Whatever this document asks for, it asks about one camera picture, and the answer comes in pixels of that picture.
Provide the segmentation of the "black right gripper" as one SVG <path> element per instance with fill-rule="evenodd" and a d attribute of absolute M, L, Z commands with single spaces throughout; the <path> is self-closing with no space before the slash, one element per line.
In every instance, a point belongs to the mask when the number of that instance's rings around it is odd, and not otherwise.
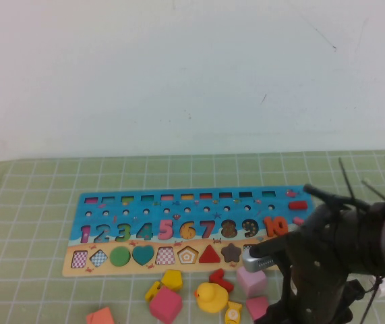
<path fill-rule="evenodd" d="M 320 205 L 301 227 L 286 235 L 291 276 L 284 280 L 282 301 L 294 323 L 349 323 L 350 306 L 364 297 L 352 273 L 385 276 L 382 230 L 385 203 L 371 205 L 366 213 L 341 211 L 333 217 Z M 271 304 L 265 323 L 281 324 L 284 306 Z"/>

